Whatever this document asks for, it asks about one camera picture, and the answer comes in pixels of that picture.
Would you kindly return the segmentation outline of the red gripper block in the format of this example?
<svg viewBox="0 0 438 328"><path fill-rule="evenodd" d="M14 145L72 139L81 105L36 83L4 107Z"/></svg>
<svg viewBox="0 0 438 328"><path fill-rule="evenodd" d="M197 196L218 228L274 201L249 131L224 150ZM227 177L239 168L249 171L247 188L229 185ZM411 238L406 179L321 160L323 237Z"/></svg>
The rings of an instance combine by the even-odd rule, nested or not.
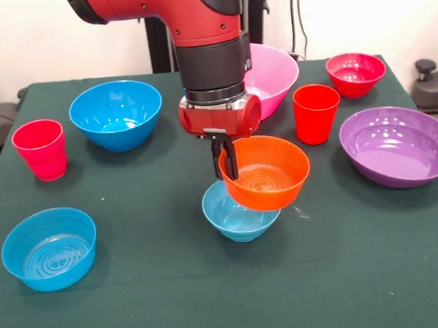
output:
<svg viewBox="0 0 438 328"><path fill-rule="evenodd" d="M185 97L180 100L178 117L184 131L197 136L227 134L222 146L225 149L225 167L228 177L238 179L238 163L231 138L244 138L258 130L261 123L261 101L254 94L245 94L234 102L211 106L195 106ZM221 141L212 139L213 164L217 179L222 179L219 156Z"/></svg>

